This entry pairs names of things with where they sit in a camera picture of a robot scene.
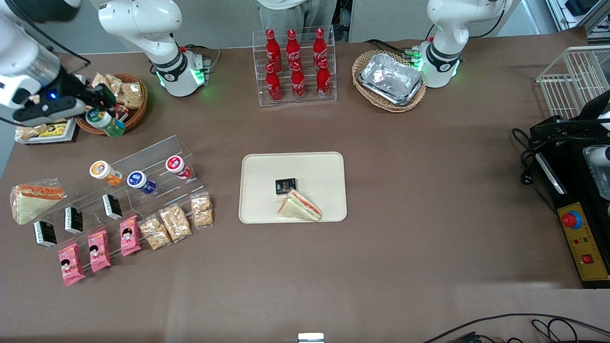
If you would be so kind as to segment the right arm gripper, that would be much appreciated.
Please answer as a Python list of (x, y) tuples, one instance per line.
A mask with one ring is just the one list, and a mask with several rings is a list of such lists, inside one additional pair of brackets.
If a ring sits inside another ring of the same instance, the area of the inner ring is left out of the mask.
[(58, 119), (78, 117), (87, 105), (115, 109), (116, 98), (108, 87), (87, 87), (72, 74), (55, 76), (50, 82), (30, 76), (1, 77), (1, 121), (33, 127)]

